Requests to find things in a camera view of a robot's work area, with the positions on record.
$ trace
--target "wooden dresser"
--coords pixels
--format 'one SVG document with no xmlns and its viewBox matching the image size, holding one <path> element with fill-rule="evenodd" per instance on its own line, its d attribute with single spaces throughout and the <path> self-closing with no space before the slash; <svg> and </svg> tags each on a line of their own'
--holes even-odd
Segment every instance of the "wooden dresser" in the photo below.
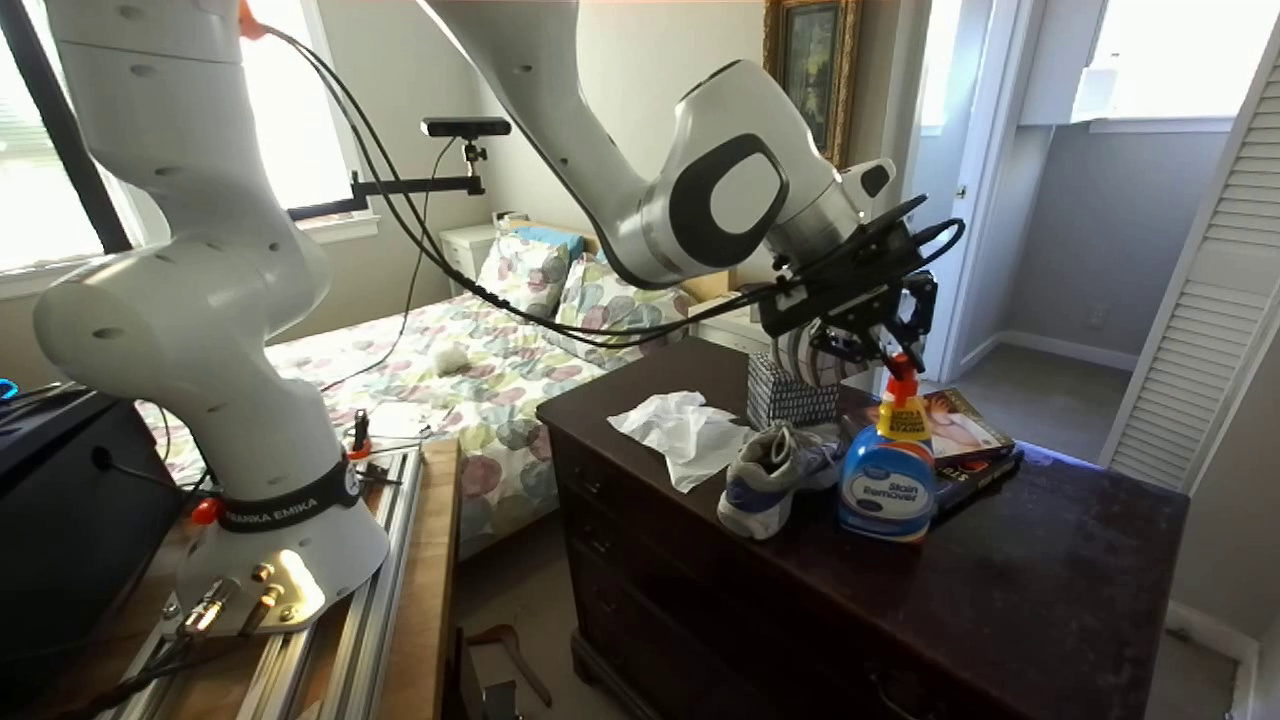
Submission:
<svg viewBox="0 0 1280 720">
<path fill-rule="evenodd" d="M 1028 449 L 919 548 L 845 538 L 834 496 L 753 543 L 605 421 L 674 387 L 741 411 L 744 358 L 671 343 L 539 408 L 576 668 L 631 718 L 1142 718 L 1184 496 Z"/>
</svg>

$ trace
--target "floor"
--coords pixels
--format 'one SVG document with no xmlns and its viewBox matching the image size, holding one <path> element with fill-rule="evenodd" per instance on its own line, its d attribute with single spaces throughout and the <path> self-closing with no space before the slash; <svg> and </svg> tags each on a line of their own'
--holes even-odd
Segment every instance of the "floor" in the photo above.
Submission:
<svg viewBox="0 0 1280 720">
<path fill-rule="evenodd" d="M 960 381 L 965 397 L 1018 440 L 1101 460 L 1127 371 L 1093 370 L 1044 352 L 994 350 Z M 622 712 L 576 680 L 566 637 L 576 628 L 570 584 L 562 564 L 560 521 L 546 521 L 510 543 L 499 543 L 460 567 L 457 615 L 464 631 L 510 625 L 530 673 L 546 683 L 551 707 L 536 701 L 517 665 L 484 644 L 472 665 L 490 701 L 517 689 L 525 720 L 618 720 Z M 1232 705 L 1234 665 L 1179 640 L 1160 637 L 1148 720 L 1223 720 Z"/>
</svg>

